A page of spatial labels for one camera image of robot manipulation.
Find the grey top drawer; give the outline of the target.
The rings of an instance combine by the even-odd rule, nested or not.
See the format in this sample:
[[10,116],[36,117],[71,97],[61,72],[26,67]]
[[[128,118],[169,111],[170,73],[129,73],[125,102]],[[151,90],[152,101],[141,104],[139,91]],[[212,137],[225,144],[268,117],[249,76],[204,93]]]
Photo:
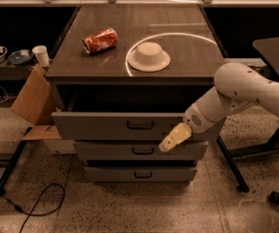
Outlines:
[[54,112],[52,120],[64,140],[161,141],[181,113]]

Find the grey drawer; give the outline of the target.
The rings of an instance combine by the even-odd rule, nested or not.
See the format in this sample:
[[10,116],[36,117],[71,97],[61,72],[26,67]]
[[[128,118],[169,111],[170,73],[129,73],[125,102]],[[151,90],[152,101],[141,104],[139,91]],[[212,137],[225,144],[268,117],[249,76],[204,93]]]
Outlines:
[[87,180],[92,183],[189,183],[194,167],[86,167]]
[[54,112],[52,120],[64,140],[161,141],[181,113]]
[[207,142],[185,142],[163,153],[153,141],[75,141],[81,160],[200,160]]

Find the grey drawer cabinet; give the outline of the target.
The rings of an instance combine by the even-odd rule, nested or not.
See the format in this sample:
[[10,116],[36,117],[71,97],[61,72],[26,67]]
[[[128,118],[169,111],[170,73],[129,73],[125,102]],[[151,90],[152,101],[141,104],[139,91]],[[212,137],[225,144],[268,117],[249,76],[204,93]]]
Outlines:
[[47,73],[52,119],[80,159],[139,165],[225,62],[196,6],[85,5]]

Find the grey bottom drawer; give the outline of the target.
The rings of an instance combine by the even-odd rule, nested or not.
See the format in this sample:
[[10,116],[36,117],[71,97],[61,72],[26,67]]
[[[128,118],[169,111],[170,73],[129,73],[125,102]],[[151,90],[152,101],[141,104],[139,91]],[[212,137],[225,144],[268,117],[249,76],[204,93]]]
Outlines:
[[86,167],[87,180],[92,183],[189,183],[194,167]]

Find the grey middle drawer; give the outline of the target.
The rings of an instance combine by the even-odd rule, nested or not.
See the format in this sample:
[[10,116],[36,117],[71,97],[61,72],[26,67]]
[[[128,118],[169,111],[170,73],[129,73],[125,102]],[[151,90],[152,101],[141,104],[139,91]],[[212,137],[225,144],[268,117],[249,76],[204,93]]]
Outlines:
[[163,153],[153,141],[75,141],[81,160],[200,160],[207,142],[185,142]]

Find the upside-down white bowl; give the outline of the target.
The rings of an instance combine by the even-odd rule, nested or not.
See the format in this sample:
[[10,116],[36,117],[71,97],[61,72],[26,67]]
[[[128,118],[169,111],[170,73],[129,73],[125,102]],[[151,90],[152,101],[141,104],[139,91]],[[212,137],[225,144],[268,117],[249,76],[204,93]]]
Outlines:
[[145,42],[139,44],[135,50],[129,54],[127,62],[136,70],[157,72],[169,65],[170,56],[162,49],[161,45],[153,42]]

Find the black metal table leg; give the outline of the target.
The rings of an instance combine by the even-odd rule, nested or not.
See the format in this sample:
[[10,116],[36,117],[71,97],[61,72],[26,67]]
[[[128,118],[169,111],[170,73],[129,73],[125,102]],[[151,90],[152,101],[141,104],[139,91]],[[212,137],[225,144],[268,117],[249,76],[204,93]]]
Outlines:
[[241,175],[237,165],[234,162],[234,159],[236,157],[243,157],[243,156],[249,156],[254,154],[265,154],[265,153],[278,151],[279,150],[279,127],[269,138],[269,140],[264,144],[229,150],[226,144],[224,143],[222,137],[219,136],[217,138],[217,145],[221,150],[232,174],[235,176],[238,182],[238,190],[248,193],[249,186],[246,184],[243,176]]

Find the crushed red soda can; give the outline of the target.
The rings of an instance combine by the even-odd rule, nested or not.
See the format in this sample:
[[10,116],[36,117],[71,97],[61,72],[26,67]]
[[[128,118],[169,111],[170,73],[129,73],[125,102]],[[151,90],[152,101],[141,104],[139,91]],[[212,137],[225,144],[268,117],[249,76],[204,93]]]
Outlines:
[[118,42],[118,34],[113,28],[93,33],[83,39],[88,54],[96,54],[114,47]]

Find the brown cardboard box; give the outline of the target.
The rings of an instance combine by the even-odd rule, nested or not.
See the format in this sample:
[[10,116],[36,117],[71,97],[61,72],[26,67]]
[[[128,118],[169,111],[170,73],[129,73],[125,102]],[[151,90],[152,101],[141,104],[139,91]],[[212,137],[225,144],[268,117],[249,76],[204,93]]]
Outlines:
[[36,64],[17,96],[11,111],[32,124],[24,140],[59,140],[60,135],[52,121],[57,109],[51,84],[45,78],[46,70]]

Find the white paper cup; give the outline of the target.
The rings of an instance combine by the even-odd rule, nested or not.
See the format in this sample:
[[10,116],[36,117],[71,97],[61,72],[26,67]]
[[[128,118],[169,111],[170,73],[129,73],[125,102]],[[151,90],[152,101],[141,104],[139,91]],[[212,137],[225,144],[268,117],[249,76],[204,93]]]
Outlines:
[[45,46],[36,46],[32,49],[32,52],[42,67],[50,66],[50,59]]

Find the blue patterned bowl right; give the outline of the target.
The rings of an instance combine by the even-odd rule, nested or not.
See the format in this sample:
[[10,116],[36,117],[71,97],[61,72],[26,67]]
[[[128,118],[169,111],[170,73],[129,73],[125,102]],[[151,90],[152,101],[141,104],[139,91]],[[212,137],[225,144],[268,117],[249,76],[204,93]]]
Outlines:
[[8,62],[15,66],[28,64],[33,58],[31,50],[17,50],[11,53],[8,57]]

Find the black left floor bar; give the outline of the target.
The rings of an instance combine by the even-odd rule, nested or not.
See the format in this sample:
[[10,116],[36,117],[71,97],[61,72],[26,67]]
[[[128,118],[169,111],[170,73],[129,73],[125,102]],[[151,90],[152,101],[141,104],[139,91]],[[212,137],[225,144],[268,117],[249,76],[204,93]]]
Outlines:
[[26,143],[27,143],[26,140],[21,140],[18,143],[15,152],[12,154],[11,158],[8,160],[8,164],[0,177],[0,196],[3,196],[6,192],[6,190],[5,190],[6,183],[9,179],[9,177],[11,176],[11,174],[13,173],[13,171],[15,170],[17,162],[23,152],[24,147],[26,146]]

